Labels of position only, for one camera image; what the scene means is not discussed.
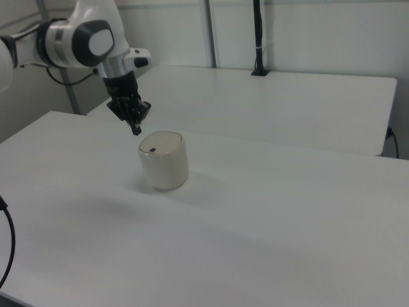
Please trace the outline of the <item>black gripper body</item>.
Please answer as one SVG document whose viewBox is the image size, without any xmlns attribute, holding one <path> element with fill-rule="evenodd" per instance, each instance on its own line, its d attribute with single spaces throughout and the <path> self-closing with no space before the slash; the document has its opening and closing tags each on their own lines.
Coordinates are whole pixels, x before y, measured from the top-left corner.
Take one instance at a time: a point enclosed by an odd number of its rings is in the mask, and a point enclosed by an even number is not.
<svg viewBox="0 0 409 307">
<path fill-rule="evenodd" d="M 133 71 L 120 77 L 103 78 L 106 90 L 113 102 L 120 98 L 134 98 L 141 100 L 138 84 Z"/>
</svg>

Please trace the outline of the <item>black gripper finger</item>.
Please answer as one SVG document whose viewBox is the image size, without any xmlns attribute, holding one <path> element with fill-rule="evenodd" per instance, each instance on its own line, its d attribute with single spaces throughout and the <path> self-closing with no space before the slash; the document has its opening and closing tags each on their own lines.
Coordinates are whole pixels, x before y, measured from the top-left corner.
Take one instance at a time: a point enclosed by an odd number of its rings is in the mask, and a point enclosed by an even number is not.
<svg viewBox="0 0 409 307">
<path fill-rule="evenodd" d="M 151 104 L 147 101 L 143 101 L 140 98 L 135 98 L 132 101 L 128 123 L 133 135 L 138 136 L 142 132 L 141 124 L 147 117 L 150 109 Z"/>
<path fill-rule="evenodd" d="M 130 126 L 132 134 L 137 135 L 137 123 L 128 97 L 113 97 L 107 107 L 121 120 Z"/>
</svg>

